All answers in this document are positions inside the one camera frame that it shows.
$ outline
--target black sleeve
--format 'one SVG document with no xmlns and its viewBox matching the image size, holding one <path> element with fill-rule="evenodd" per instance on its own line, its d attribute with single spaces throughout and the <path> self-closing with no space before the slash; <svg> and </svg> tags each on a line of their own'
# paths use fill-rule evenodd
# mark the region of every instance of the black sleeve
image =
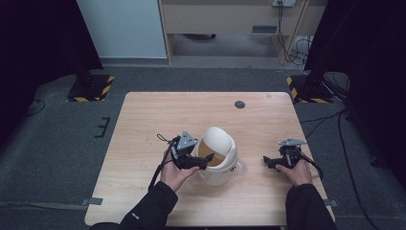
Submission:
<svg viewBox="0 0 406 230">
<path fill-rule="evenodd" d="M 177 202 L 176 193 L 165 183 L 159 181 L 125 215 L 118 230 L 125 229 L 165 229 L 168 214 Z"/>
<path fill-rule="evenodd" d="M 337 229 L 322 197 L 312 184 L 289 190 L 286 197 L 286 222 L 288 230 Z"/>
</svg>

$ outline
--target black curtain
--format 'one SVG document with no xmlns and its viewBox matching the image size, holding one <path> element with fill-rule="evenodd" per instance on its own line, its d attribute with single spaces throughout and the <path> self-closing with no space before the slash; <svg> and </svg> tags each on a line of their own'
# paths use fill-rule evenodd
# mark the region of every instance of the black curtain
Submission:
<svg viewBox="0 0 406 230">
<path fill-rule="evenodd" d="M 0 146 L 39 85 L 91 69 L 102 64 L 75 0 L 0 0 Z"/>
<path fill-rule="evenodd" d="M 327 71 L 350 77 L 346 105 L 353 120 L 406 189 L 405 35 L 404 0 L 329 0 L 305 69 L 318 68 L 324 58 Z"/>
</svg>

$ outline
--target hand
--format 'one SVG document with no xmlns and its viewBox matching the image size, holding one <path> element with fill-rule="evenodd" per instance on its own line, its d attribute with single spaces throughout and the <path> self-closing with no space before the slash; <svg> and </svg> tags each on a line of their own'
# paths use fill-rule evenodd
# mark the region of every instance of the hand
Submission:
<svg viewBox="0 0 406 230">
<path fill-rule="evenodd" d="M 308 162 L 305 160 L 300 160 L 293 169 L 288 169 L 282 165 L 277 165 L 276 168 L 282 173 L 285 173 L 295 187 L 313 183 Z"/>
<path fill-rule="evenodd" d="M 167 157 L 168 162 L 161 170 L 161 181 L 167 184 L 174 192 L 178 191 L 183 182 L 191 175 L 199 171 L 199 167 L 195 166 L 189 170 L 179 170 L 171 161 L 172 156 L 169 153 Z"/>
</svg>

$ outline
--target yellow and black warning tape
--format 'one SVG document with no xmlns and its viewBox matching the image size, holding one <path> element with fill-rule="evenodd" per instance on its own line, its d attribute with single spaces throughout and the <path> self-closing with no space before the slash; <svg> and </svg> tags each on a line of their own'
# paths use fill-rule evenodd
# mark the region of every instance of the yellow and black warning tape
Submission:
<svg viewBox="0 0 406 230">
<path fill-rule="evenodd" d="M 85 102 L 94 102 L 94 101 L 103 101 L 105 97 L 107 96 L 108 91 L 110 90 L 111 84 L 113 83 L 114 77 L 110 76 L 107 80 L 107 82 L 104 85 L 104 88 L 98 97 L 73 97 L 73 98 L 68 98 L 66 102 L 79 102 L 79 103 L 85 103 Z"/>
<path fill-rule="evenodd" d="M 289 85 L 290 92 L 292 94 L 294 103 L 332 103 L 331 99 L 321 99 L 321 98 L 310 98 L 310 99 L 301 99 L 298 94 L 298 90 L 293 83 L 293 80 L 289 77 L 286 79 L 287 84 Z"/>
</svg>

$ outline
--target white wall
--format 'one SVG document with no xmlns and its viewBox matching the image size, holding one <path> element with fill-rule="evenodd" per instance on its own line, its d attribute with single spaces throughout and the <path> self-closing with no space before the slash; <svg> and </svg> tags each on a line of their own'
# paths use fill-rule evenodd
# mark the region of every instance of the white wall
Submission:
<svg viewBox="0 0 406 230">
<path fill-rule="evenodd" d="M 167 58 L 157 0 L 77 2 L 100 58 Z"/>
</svg>

